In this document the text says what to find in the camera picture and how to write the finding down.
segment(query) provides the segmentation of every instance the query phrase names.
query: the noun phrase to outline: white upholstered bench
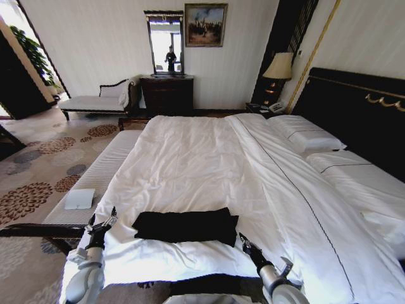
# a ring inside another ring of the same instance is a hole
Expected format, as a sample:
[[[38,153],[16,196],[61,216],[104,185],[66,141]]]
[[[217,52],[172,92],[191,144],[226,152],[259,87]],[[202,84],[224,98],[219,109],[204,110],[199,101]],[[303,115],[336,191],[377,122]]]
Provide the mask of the white upholstered bench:
[[[72,187],[72,189],[96,189],[90,209],[65,210],[66,194],[42,224],[9,225],[0,230],[0,236],[42,237],[67,255],[72,248],[64,239],[82,237],[84,227],[106,192],[109,182],[135,146],[141,132],[141,130],[125,130],[118,133]]]
[[[139,80],[124,79],[117,84],[100,85],[98,96],[76,96],[58,103],[58,108],[69,120],[69,111],[109,114],[136,114],[142,96]]]

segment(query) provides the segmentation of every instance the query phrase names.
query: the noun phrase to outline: lampshade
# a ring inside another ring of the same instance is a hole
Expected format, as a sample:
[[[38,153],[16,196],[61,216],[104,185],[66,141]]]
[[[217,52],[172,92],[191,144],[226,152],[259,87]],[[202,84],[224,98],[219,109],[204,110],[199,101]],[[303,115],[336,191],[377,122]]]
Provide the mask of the lampshade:
[[[292,53],[277,53],[263,77],[291,79]]]

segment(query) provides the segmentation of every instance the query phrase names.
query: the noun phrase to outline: black cloth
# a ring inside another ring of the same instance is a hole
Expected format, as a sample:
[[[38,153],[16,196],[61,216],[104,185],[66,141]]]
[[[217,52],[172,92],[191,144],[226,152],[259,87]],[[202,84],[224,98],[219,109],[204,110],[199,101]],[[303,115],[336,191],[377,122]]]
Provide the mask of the black cloth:
[[[176,61],[176,55],[174,52],[169,52],[166,54],[166,60],[169,63],[168,66],[168,71],[169,72],[174,72],[175,71],[175,61]]]
[[[168,243],[220,241],[235,246],[239,216],[228,208],[205,212],[142,212],[132,224],[135,238],[157,239]]]

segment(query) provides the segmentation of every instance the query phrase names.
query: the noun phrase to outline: telephone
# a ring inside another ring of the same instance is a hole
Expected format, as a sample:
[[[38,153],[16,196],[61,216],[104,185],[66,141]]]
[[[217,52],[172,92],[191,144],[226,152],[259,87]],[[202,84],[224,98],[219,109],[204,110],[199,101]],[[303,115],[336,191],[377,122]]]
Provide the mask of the telephone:
[[[281,103],[272,104],[268,107],[268,109],[273,113],[281,113],[284,111],[284,107],[281,105]]]

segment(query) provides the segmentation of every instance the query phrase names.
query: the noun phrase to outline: framed painting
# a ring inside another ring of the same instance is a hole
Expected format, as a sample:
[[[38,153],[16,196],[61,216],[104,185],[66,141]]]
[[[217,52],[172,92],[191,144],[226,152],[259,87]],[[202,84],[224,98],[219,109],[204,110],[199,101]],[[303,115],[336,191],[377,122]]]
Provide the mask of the framed painting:
[[[227,8],[226,3],[186,3],[185,46],[222,46]]]

